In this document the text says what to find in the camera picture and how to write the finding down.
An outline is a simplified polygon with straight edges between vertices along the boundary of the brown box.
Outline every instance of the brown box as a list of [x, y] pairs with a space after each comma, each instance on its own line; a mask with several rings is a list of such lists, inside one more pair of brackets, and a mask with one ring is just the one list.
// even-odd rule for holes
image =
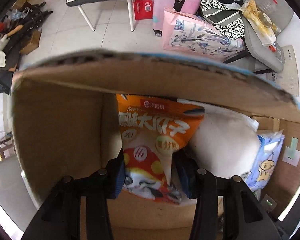
[[263, 116], [253, 116], [252, 119], [258, 121], [258, 130], [268, 130], [272, 132], [278, 132], [280, 128], [280, 119]]
[[25, 42], [25, 45], [20, 50], [21, 54], [29, 54], [31, 51], [39, 48], [39, 41], [41, 37], [41, 32], [38, 30], [33, 30], [31, 38]]
[[[255, 75], [218, 64], [90, 51], [52, 59], [19, 75], [12, 92], [13, 136], [37, 206], [64, 176], [87, 177], [118, 155], [115, 93], [184, 98], [280, 119], [285, 142], [298, 138], [300, 151], [300, 108], [294, 98]], [[264, 189], [278, 203], [275, 214], [299, 185], [300, 162], [292, 166], [281, 154]], [[193, 204], [155, 203], [125, 191], [107, 203], [116, 240], [189, 238]]]
[[11, 8], [22, 11], [26, 2], [27, 0], [17, 0]]

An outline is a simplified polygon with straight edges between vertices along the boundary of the blue floral print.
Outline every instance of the blue floral print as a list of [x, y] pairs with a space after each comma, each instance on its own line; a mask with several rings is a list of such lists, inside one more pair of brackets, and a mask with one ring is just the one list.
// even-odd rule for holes
[[243, 50], [241, 39], [231, 40], [224, 37], [217, 30], [213, 30], [213, 27], [209, 28], [207, 22], [201, 21], [202, 24], [196, 24], [177, 19], [170, 45], [217, 58], [225, 58]]

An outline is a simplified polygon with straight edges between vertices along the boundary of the food package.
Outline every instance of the food package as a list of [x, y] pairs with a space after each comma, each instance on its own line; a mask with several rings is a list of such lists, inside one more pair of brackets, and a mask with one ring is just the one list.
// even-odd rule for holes
[[269, 47], [276, 41], [276, 36], [271, 27], [267, 27], [264, 24], [263, 18], [260, 19], [261, 13], [257, 9], [257, 5], [254, 0], [247, 0], [240, 8], [244, 17], [247, 18], [252, 28], [256, 32], [263, 46]]
[[251, 191], [263, 189], [267, 185], [277, 164], [283, 145], [285, 136], [282, 132], [258, 131], [260, 149], [253, 167], [245, 179]]
[[179, 204], [172, 153], [186, 146], [204, 108], [162, 98], [117, 95], [126, 179], [123, 188], [156, 202]]

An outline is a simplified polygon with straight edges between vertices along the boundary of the red label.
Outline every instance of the red label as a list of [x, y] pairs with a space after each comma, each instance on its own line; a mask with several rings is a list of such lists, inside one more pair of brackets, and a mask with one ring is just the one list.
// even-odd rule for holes
[[161, 110], [164, 112], [168, 111], [168, 104], [162, 102], [156, 102], [152, 100], [140, 100], [140, 107], [143, 109], [151, 109], [151, 110]]

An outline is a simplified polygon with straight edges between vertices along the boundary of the tile floor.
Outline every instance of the tile floor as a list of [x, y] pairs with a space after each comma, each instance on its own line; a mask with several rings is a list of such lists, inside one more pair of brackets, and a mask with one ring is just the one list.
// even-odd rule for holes
[[152, 30], [152, 20], [135, 22], [130, 31], [126, 0], [97, 2], [82, 5], [91, 23], [93, 32], [77, 7], [68, 7], [66, 0], [45, 0], [43, 8], [54, 12], [42, 26], [38, 49], [24, 55], [20, 69], [25, 69], [42, 59], [84, 49], [113, 49], [134, 52], [178, 52], [163, 51], [161, 38]]

